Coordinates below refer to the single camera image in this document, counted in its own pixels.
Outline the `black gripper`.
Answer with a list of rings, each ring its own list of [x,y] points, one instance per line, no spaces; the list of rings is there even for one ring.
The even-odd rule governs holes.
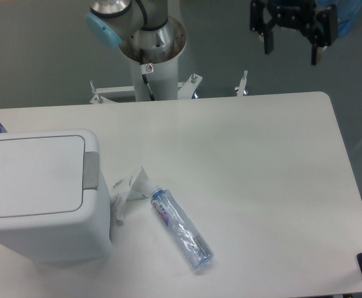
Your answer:
[[[335,4],[316,9],[315,1],[250,1],[250,30],[263,38],[264,52],[274,50],[273,27],[278,25],[301,32],[307,30],[312,45],[311,65],[316,65],[325,47],[338,38],[338,9]],[[271,16],[264,20],[264,10]]]

